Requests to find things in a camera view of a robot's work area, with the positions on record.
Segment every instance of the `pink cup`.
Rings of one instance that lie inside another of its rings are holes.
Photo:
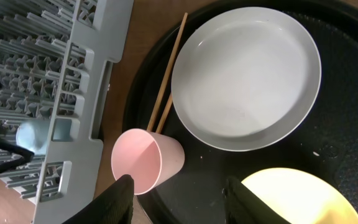
[[[117,139],[111,154],[111,169],[117,180],[129,174],[135,195],[152,190],[183,167],[185,153],[178,141],[142,129],[130,129]]]

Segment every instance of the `plate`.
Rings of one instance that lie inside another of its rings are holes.
[[[194,32],[172,74],[178,117],[200,141],[227,151],[290,134],[318,94],[321,63],[308,31],[285,13],[245,7]]]
[[[306,172],[265,169],[248,176],[242,184],[289,223],[358,224],[358,214],[346,198]]]

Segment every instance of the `yellow plate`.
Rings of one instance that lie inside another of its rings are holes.
[[[265,169],[245,178],[242,184],[292,224],[358,224],[358,214],[345,197],[306,172]]]

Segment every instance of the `cup rim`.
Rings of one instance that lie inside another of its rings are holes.
[[[110,160],[110,163],[111,163],[111,171],[112,171],[112,176],[114,177],[115,180],[117,180],[116,174],[114,173],[113,164],[112,164],[112,158],[113,158],[113,156],[114,156],[114,148],[116,147],[117,142],[119,142],[120,139],[123,138],[123,136],[124,136],[126,133],[132,132],[132,131],[141,131],[141,132],[143,132],[143,133],[148,134],[148,135],[153,139],[153,142],[154,142],[155,145],[157,146],[158,154],[160,155],[160,168],[159,168],[159,170],[158,170],[158,176],[157,176],[155,182],[153,183],[153,185],[152,185],[150,188],[148,188],[146,191],[144,191],[144,192],[141,192],[141,193],[136,193],[136,192],[134,192],[134,195],[142,195],[142,194],[146,194],[147,192],[151,191],[154,187],[156,187],[157,182],[158,182],[158,180],[160,179],[161,171],[162,171],[161,148],[160,148],[158,142],[155,140],[155,138],[151,135],[150,131],[146,131],[146,130],[143,130],[143,129],[140,129],[140,128],[132,128],[132,129],[129,129],[129,130],[125,131],[124,133],[121,133],[121,135],[117,138],[117,141],[114,143],[114,146],[112,147],[111,160]]]

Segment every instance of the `light blue cup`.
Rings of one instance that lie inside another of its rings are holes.
[[[27,150],[34,152],[35,155],[45,155],[47,153],[47,137],[50,120],[32,119],[23,122],[16,132],[16,144]],[[57,119],[53,140],[70,140],[71,120]]]

